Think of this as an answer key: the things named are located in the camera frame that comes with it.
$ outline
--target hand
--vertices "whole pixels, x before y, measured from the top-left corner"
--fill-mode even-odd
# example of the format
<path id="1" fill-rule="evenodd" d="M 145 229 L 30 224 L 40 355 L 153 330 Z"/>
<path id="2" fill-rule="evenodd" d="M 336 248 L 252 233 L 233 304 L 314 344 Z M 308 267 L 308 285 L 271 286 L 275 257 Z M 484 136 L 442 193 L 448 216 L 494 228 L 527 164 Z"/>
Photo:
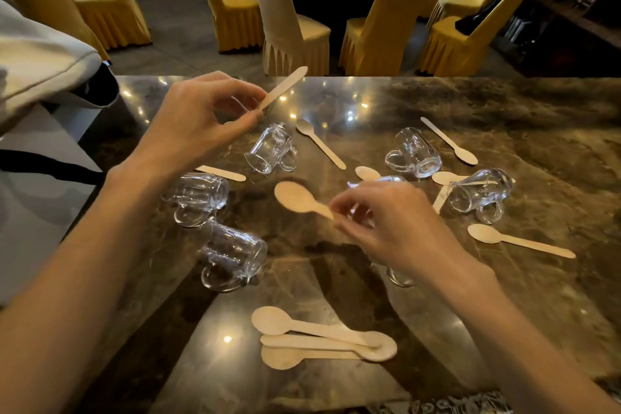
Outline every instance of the hand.
<path id="1" fill-rule="evenodd" d="M 355 206 L 353 219 L 347 218 Z M 372 258 L 411 277 L 438 285 L 472 278 L 482 267 L 433 210 L 425 194 L 403 182 L 362 182 L 330 203 L 335 227 Z M 364 219 L 373 217 L 374 227 Z"/>
<path id="2" fill-rule="evenodd" d="M 223 72 L 176 82 L 126 162 L 174 180 L 251 131 L 263 117 L 256 108 L 265 95 L 262 88 Z M 239 119 L 221 125 L 216 108 Z"/>

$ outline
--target marble table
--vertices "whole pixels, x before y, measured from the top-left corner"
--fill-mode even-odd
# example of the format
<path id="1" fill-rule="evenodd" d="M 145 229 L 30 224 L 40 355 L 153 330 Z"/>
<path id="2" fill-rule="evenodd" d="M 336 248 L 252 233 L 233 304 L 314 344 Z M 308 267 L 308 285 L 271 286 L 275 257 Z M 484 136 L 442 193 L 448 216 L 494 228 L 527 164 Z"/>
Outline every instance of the marble table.
<path id="1" fill-rule="evenodd" d="M 82 139 L 103 169 L 124 159 L 175 77 L 121 77 L 123 102 L 98 116 Z M 260 81 L 266 89 L 276 79 Z M 421 127 L 445 170 L 476 169 L 425 129 L 430 118 L 480 167 L 517 181 L 496 224 L 503 233 L 572 249 L 563 259 L 514 245 L 484 245 L 467 232 L 474 216 L 441 215 L 469 252 L 490 265 L 526 316 L 594 379 L 621 372 L 621 127 L 619 79 L 306 78 L 277 100 L 261 127 L 209 164 L 248 176 L 231 182 L 219 220 L 267 241 L 257 285 L 228 294 L 200 282 L 197 230 L 154 210 L 147 240 L 92 363 L 76 412 L 272 413 L 335 410 L 408 398 L 460 396 L 495 386 L 462 322 L 423 287 L 392 285 L 380 266 L 332 224 L 293 214 L 273 196 L 293 178 L 327 202 L 364 164 L 388 174 L 384 155 L 405 126 Z M 300 165 L 262 176 L 248 151 L 269 123 L 312 122 L 345 161 L 341 171 L 296 133 Z M 439 186 L 415 181 L 430 200 Z M 275 371 L 260 359 L 255 308 L 391 335 L 399 353 L 382 364 L 306 361 Z"/>

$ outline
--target person's left hand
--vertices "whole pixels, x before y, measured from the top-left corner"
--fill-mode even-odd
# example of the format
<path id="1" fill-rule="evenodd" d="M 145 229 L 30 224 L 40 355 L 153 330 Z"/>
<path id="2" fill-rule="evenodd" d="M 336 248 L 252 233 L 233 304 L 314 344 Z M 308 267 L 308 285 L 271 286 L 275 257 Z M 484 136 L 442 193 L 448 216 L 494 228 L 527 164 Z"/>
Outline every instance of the person's left hand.
<path id="1" fill-rule="evenodd" d="M 265 95 L 262 88 L 223 72 L 176 82 L 125 163 L 167 180 L 180 177 L 251 131 L 263 117 L 256 108 Z M 221 125 L 214 109 L 239 119 Z"/>

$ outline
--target person's right hand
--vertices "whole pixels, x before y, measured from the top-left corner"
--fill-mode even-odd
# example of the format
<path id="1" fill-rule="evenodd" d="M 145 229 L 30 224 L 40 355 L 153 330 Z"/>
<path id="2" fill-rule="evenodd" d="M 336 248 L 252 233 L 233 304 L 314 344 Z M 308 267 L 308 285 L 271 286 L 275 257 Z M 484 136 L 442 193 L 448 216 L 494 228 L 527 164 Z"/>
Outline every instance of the person's right hand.
<path id="1" fill-rule="evenodd" d="M 353 219 L 347 218 L 357 205 Z M 370 257 L 411 277 L 437 286 L 441 280 L 470 278 L 481 264 L 457 241 L 423 191 L 403 182 L 365 181 L 330 203 L 335 227 Z M 372 214 L 373 228 L 360 224 Z"/>

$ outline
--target small glass jug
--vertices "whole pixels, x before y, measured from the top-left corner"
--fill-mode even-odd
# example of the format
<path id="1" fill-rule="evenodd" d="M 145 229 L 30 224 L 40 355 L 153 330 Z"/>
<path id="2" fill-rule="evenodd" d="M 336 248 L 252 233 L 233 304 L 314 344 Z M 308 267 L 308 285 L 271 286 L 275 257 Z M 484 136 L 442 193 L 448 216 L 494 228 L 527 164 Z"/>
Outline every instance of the small glass jug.
<path id="1" fill-rule="evenodd" d="M 504 213 L 502 200 L 513 190 L 513 180 L 501 169 L 481 169 L 460 182 L 451 182 L 448 203 L 458 212 L 476 210 L 479 221 L 491 224 Z"/>
<path id="2" fill-rule="evenodd" d="M 398 172 L 411 172 L 419 179 L 430 177 L 442 167 L 442 159 L 415 127 L 402 129 L 395 136 L 399 149 L 386 154 L 384 162 Z"/>
<path id="3" fill-rule="evenodd" d="M 218 175 L 191 172 L 177 180 L 162 198 L 179 205 L 174 216 L 177 224 L 195 228 L 227 203 L 229 182 Z"/>
<path id="4" fill-rule="evenodd" d="M 210 290 L 226 293 L 260 275 L 267 259 L 267 243 L 216 222 L 213 218 L 201 226 L 205 245 L 199 255 L 206 261 L 202 284 Z"/>
<path id="5" fill-rule="evenodd" d="M 286 172 L 298 167 L 298 150 L 293 145 L 293 137 L 284 123 L 272 123 L 244 157 L 250 167 L 261 174 L 269 174 L 276 164 Z"/>

